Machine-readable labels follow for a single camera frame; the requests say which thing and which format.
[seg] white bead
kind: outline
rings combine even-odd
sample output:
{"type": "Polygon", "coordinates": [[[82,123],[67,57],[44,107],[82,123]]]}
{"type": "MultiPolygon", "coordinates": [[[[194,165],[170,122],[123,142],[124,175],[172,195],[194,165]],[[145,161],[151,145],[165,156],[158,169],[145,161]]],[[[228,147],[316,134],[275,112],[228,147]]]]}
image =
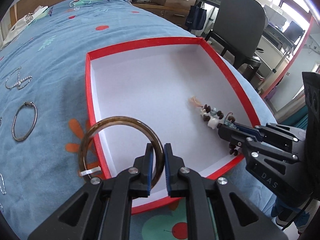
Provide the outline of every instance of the white bead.
{"type": "Polygon", "coordinates": [[[211,127],[212,129],[216,129],[219,124],[219,119],[215,117],[211,117],[208,126],[211,127]]]}

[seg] brown bangle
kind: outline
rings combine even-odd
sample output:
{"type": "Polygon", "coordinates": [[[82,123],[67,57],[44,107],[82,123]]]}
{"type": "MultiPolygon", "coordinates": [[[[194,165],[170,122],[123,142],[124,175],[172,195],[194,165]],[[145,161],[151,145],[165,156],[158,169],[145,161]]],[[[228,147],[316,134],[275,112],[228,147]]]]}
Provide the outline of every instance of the brown bangle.
{"type": "MultiPolygon", "coordinates": [[[[80,172],[87,170],[87,152],[89,148],[89,143],[92,140],[93,136],[98,134],[101,130],[113,125],[128,125],[133,128],[136,128],[140,132],[142,132],[145,136],[147,136],[150,142],[152,143],[152,146],[156,154],[156,166],[155,166],[155,170],[152,173],[152,181],[151,181],[151,188],[153,188],[154,185],[160,179],[162,171],[164,169],[163,146],[158,136],[155,134],[153,130],[151,130],[150,127],[148,127],[143,122],[140,122],[137,119],[134,119],[132,117],[126,117],[126,116],[109,117],[97,122],[86,132],[86,134],[84,135],[81,141],[79,152],[78,152],[78,162],[79,162],[80,172]]],[[[92,176],[88,174],[83,176],[83,178],[85,181],[89,182],[92,176]]]]}

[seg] teal curtain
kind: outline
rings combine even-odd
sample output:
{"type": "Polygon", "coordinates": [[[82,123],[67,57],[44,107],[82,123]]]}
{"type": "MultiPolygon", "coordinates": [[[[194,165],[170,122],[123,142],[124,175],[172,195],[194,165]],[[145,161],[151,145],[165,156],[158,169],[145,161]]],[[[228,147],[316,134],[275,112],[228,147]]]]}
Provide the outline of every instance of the teal curtain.
{"type": "Polygon", "coordinates": [[[282,124],[306,130],[308,125],[308,107],[304,106],[298,112],[283,121],[282,124]]]}

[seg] wooden nightstand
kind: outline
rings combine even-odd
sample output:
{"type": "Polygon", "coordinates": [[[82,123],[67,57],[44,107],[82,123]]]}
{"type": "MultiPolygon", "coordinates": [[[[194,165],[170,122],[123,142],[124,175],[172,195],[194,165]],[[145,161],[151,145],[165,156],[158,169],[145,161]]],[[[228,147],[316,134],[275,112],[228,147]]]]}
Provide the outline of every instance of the wooden nightstand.
{"type": "Polygon", "coordinates": [[[152,3],[133,3],[132,5],[158,15],[159,17],[164,18],[185,30],[187,29],[184,24],[189,14],[189,10],[156,5],[152,3]]]}
{"type": "Polygon", "coordinates": [[[187,27],[184,24],[190,6],[195,5],[195,2],[196,0],[151,0],[151,3],[133,3],[132,5],[152,12],[186,30],[187,27]]]}

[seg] blue bedsheet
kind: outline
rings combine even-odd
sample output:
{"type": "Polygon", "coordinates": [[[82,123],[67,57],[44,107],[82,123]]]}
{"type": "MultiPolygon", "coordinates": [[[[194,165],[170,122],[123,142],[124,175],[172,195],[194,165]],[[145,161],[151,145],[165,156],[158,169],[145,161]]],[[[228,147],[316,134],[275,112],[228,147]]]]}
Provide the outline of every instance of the blue bedsheet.
{"type": "MultiPolygon", "coordinates": [[[[77,175],[76,152],[88,119],[84,90],[86,53],[120,42],[163,36],[192,35],[132,6],[128,0],[67,0],[48,8],[0,51],[0,116],[3,118],[0,173],[7,191],[6,195],[0,195],[0,202],[4,217],[22,240],[84,183],[77,175]],[[20,66],[20,78],[31,75],[32,81],[22,90],[6,89],[5,80],[20,66]],[[12,138],[11,128],[14,115],[24,101],[34,102],[38,119],[31,135],[18,143],[12,138]]],[[[227,65],[249,95],[261,123],[274,122],[251,85],[227,65]]],[[[8,85],[15,82],[17,72],[10,77],[8,85]]],[[[32,121],[33,109],[23,109],[17,118],[17,136],[27,132],[32,121]]],[[[244,170],[243,162],[229,178],[261,210],[266,211],[272,204],[272,194],[244,170]]],[[[161,218],[175,225],[185,221],[185,210],[179,205],[133,216],[131,239],[160,239],[161,234],[151,236],[148,232],[152,223],[161,218]]],[[[176,239],[172,234],[164,237],[176,239]]]]}

